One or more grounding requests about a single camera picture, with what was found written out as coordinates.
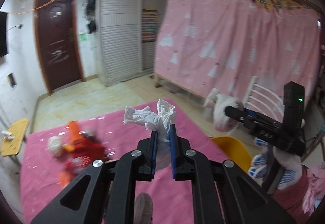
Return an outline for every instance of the crumpled paper towel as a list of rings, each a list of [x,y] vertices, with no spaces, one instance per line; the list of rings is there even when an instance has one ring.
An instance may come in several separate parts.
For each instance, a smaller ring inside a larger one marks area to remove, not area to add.
[[[156,171],[168,167],[171,163],[169,126],[175,123],[175,106],[165,100],[157,102],[158,115],[147,106],[142,110],[136,110],[132,107],[125,108],[124,124],[135,123],[146,126],[147,130],[158,132]]]
[[[124,124],[135,123],[146,126],[146,130],[158,132],[160,141],[169,142],[169,126],[175,123],[176,111],[175,106],[165,100],[157,102],[158,115],[145,107],[142,110],[136,110],[132,107],[125,108]]]

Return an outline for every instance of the table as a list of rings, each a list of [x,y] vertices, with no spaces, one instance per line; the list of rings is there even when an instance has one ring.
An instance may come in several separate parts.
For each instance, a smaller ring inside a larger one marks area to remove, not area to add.
[[[143,109],[149,106],[157,113],[157,102],[136,106]],[[208,159],[223,162],[225,154],[176,106],[175,125],[178,136],[187,138],[191,148],[204,153]],[[93,128],[97,138],[106,147],[113,159],[135,149],[138,141],[148,138],[150,131],[144,126],[123,124],[124,110],[79,122],[82,130]],[[61,191],[59,172],[67,156],[53,158],[47,150],[48,138],[61,135],[67,140],[67,126],[33,133],[28,137],[21,170],[21,201],[25,223],[31,220]],[[190,181],[174,181],[171,165],[156,171],[152,182],[137,182],[135,195],[148,193],[153,201],[153,223],[193,224],[192,188]]]
[[[14,136],[13,140],[3,139],[1,144],[1,155],[9,156],[15,163],[20,166],[19,160],[16,155],[19,154],[22,147],[22,142],[25,141],[25,133],[29,124],[27,118],[15,121],[9,128],[8,132]]]

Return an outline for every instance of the green sticker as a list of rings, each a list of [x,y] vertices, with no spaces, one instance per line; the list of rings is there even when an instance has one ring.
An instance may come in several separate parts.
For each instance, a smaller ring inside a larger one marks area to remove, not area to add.
[[[87,35],[85,33],[79,34],[79,41],[80,42],[87,41]]]

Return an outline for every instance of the human hand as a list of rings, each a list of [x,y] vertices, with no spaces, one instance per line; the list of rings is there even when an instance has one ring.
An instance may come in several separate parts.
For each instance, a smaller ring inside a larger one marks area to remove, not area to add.
[[[266,147],[268,143],[259,138],[255,138],[254,143],[257,146],[264,147],[263,153],[254,156],[251,161],[251,168],[248,170],[248,175],[257,180],[264,177],[267,173],[268,155]],[[284,152],[277,147],[273,147],[273,154],[279,164],[285,168],[284,175],[277,188],[283,190],[297,183],[302,176],[300,157],[295,154]]]

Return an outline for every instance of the metal screw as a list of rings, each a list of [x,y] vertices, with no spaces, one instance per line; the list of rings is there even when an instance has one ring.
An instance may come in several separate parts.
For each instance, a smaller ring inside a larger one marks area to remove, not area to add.
[[[185,154],[187,156],[194,156],[196,154],[196,151],[194,151],[192,149],[188,149],[188,150],[186,150]]]
[[[224,165],[225,165],[225,167],[232,168],[232,167],[234,167],[235,163],[231,160],[226,160],[226,161],[224,161]]]
[[[134,150],[134,151],[132,151],[132,153],[131,153],[131,155],[133,156],[133,157],[138,157],[138,156],[140,156],[142,154],[142,152],[140,151],[140,150]]]
[[[93,161],[93,166],[94,167],[101,167],[103,165],[103,161],[102,160],[95,160]]]

